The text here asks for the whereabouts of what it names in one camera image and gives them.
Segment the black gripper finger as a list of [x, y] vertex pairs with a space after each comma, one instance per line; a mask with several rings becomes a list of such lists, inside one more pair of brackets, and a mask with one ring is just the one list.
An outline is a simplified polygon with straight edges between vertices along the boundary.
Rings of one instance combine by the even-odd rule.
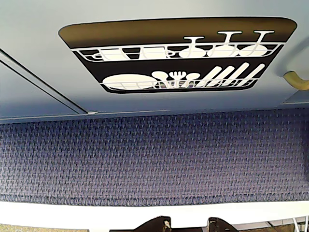
[[208, 232], [239, 232], [233, 225], [218, 217], [208, 218]]
[[171, 217], [159, 216], [153, 218], [139, 227], [137, 227], [138, 232], [170, 232], [171, 228]]

